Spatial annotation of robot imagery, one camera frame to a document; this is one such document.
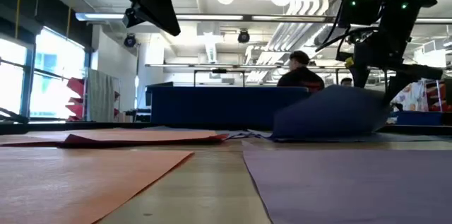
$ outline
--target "man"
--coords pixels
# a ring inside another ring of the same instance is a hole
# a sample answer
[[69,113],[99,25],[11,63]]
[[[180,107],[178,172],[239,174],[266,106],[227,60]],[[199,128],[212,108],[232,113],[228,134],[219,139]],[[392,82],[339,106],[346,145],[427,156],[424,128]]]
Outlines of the man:
[[352,87],[352,82],[353,80],[351,78],[344,78],[343,80],[340,81],[340,84],[342,86],[347,86],[347,87]]
[[289,60],[290,72],[280,78],[278,86],[306,87],[311,93],[325,88],[322,78],[307,68],[309,57],[306,53],[295,51]]

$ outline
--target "window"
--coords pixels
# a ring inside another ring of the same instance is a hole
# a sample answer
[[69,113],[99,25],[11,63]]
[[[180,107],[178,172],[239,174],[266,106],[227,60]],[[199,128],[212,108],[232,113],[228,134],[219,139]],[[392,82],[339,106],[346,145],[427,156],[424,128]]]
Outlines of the window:
[[0,38],[0,107],[20,113],[27,48]]
[[67,119],[72,113],[66,108],[69,98],[79,98],[66,87],[66,79],[35,73],[31,93],[31,117]]
[[0,64],[0,107],[19,114],[22,100],[23,68]]
[[79,98],[66,87],[69,78],[85,73],[83,46],[44,28],[36,37],[35,75],[30,100],[30,116],[67,119],[70,97]]
[[25,65],[27,48],[8,40],[0,39],[0,57],[5,61]]
[[44,28],[36,36],[35,69],[66,78],[83,76],[85,50],[83,46]]

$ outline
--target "wooden table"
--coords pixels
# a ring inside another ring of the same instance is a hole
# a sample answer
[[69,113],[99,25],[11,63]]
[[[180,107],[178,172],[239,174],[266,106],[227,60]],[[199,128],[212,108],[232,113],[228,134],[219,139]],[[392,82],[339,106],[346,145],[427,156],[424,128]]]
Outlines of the wooden table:
[[[263,139],[244,141],[266,149],[381,149],[452,150],[449,142],[394,143],[272,143]],[[242,140],[219,146],[165,146],[143,150],[195,152],[181,167],[125,203],[101,224],[267,224],[270,223],[242,157]]]

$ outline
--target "blue partition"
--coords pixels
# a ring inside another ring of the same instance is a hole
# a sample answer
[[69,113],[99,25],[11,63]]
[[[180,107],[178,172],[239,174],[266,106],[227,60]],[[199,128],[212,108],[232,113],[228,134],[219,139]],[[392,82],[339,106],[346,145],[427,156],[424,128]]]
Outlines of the blue partition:
[[275,112],[310,96],[306,88],[148,87],[155,124],[273,127]]

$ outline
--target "curtain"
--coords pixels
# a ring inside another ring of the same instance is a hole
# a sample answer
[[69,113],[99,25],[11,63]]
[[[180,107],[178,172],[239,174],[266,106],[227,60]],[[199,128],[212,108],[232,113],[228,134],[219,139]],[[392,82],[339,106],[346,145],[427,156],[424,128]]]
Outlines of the curtain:
[[103,72],[88,69],[88,121],[114,122],[113,77]]

